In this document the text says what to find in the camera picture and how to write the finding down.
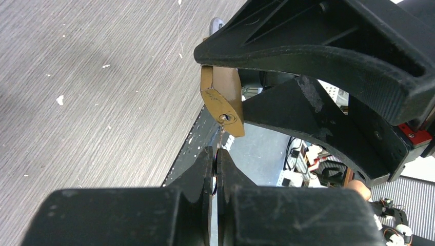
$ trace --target black metal bar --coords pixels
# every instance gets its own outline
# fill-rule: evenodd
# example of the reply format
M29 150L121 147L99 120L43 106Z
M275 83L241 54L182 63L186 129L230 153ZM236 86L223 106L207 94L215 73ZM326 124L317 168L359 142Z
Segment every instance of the black metal bar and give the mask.
M180 187L183 195L190 202L193 213L185 215L196 218L199 216L199 228L202 230L204 245L210 245L211 230L211 200L213 193L213 147L205 147L195 163L168 187Z
M324 147L368 186L389 178L385 163L316 79L301 76L275 86L244 101L243 113L246 123Z
M183 146L178 156L175 158L162 186L171 184L177 177L191 167L196 157L199 156L199 153L206 146L213 146L214 152L217 151L217 146L220 141L219 127L220 125L213 116L211 116L207 108L203 107L190 129L190 132L186 135ZM229 134L225 132L222 137L223 145L227 142L228 137Z
M227 245L385 245L373 211L351 190L240 188L231 201Z

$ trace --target metal grate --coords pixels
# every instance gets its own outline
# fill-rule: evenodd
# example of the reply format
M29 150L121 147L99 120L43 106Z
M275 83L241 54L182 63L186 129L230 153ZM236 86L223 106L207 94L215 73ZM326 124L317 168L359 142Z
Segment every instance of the metal grate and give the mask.
M332 100L337 101L337 97L339 95L339 88L321 80L319 80L319 82L323 86L325 91L328 92Z
M435 183L400 177L392 183L373 187L372 199L385 197L396 205L405 206L404 211L415 235L435 240ZM394 222L382 218L381 223L391 226Z

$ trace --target screw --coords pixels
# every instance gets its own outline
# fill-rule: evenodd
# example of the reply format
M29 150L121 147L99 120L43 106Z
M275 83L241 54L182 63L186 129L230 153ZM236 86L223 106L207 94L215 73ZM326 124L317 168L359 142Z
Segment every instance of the screw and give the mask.
M376 135L376 138L377 138L378 140L382 140L382 137L381 137L381 135L379 134L379 132L375 131L374 134Z

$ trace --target red component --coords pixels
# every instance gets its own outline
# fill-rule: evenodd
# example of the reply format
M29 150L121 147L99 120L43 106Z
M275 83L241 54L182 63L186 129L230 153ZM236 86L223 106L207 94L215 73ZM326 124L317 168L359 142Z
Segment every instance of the red component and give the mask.
M409 128L407 124L399 125L399 129L406 135L406 137L411 140L414 147L428 144L432 141L432 136L426 131L414 132Z

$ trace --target black 3d-printed part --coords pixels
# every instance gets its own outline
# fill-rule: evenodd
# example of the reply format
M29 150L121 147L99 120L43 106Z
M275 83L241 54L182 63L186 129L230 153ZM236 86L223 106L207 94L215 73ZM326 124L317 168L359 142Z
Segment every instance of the black 3d-printed part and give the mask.
M435 33L390 0L249 0L195 49L200 64L304 74L391 125L435 103Z

